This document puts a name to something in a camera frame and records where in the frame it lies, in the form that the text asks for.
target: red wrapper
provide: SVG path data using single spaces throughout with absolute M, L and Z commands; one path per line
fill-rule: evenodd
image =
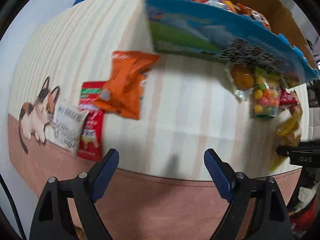
M 93 102 L 106 82 L 85 82 L 81 88 L 79 109 L 90 110 L 82 133 L 78 156 L 87 160 L 102 160 L 102 124 L 104 111 Z
M 279 107 L 290 108 L 290 107 L 296 106 L 297 104 L 298 104 L 298 101 L 295 99 L 295 97 L 293 97 L 283 88 L 281 88 L 281 97 L 279 101 Z

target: silver bolt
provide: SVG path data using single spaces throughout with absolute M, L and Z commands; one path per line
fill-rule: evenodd
M 84 179 L 84 178 L 86 178 L 88 176 L 88 173 L 86 173 L 86 172 L 81 172 L 80 174 L 79 174 L 79 178 L 81 178 L 81 179 Z
M 238 179 L 243 179 L 245 177 L 245 174 L 243 172 L 238 171 L 236 173 L 236 176 L 237 176 Z
M 268 180 L 269 180 L 269 182 L 271 182 L 271 183 L 275 183 L 275 182 L 276 182 L 276 180 L 275 180 L 274 177 L 268 177 Z
M 56 181 L 56 178 L 55 177 L 51 177 L 48 179 L 48 182 L 49 183 L 54 183 Z

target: table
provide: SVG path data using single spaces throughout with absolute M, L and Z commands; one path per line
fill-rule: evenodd
M 54 145 L 50 127 L 44 145 L 33 137 L 24 139 L 26 155 L 18 136 L 22 104 L 34 102 L 50 76 L 50 88 L 60 86 L 59 101 L 77 105 L 83 82 L 109 78 L 114 50 L 153 52 L 143 0 L 86 0 L 39 26 L 25 46 L 9 102 L 9 152 L 13 166 L 37 195 L 47 178 L 69 179 L 93 163 L 73 159 Z M 97 208 L 113 236 L 208 239 L 227 203 L 204 166 L 207 148 L 251 178 L 270 175 L 277 121 L 250 119 L 249 103 L 240 104 L 228 86 L 222 64 L 162 55 L 147 79 L 140 120 L 105 115 L 104 152 L 119 151 L 120 169 Z M 296 91 L 304 112 L 302 139 L 307 139 L 307 90 L 301 85 Z M 297 168 L 287 160 L 274 172 L 289 171 L 290 177 L 276 176 L 286 202 L 300 174 Z

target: cat ear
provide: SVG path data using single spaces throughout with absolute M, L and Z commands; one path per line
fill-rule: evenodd
M 54 102 L 57 101 L 58 96 L 59 96 L 59 92 L 60 92 L 60 87 L 59 87 L 59 86 L 55 87 L 55 88 L 52 90 L 51 96 L 54 97 L 54 100 L 53 100 Z
M 50 81 L 50 77 L 47 77 L 43 83 L 42 89 L 48 89 L 49 88 L 49 81 Z

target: white packet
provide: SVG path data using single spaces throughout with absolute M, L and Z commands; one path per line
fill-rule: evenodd
M 55 112 L 54 142 L 69 150 L 77 157 L 84 121 L 88 110 L 81 111 L 77 106 L 60 103 Z

